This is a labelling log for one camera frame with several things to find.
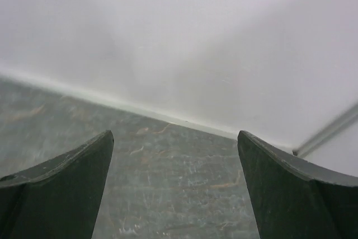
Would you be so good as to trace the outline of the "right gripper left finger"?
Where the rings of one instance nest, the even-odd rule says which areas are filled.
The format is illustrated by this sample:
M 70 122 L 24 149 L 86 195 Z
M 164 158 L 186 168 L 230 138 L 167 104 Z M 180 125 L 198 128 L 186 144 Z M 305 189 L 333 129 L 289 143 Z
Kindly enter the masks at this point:
M 1 178 L 1 238 L 91 238 L 114 149 L 106 130 Z

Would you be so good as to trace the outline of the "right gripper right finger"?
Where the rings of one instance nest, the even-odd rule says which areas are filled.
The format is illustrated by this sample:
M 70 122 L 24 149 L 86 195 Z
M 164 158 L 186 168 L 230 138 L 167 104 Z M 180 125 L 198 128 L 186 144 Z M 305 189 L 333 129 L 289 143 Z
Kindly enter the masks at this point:
M 357 238 L 357 177 L 243 130 L 238 154 L 261 238 Z

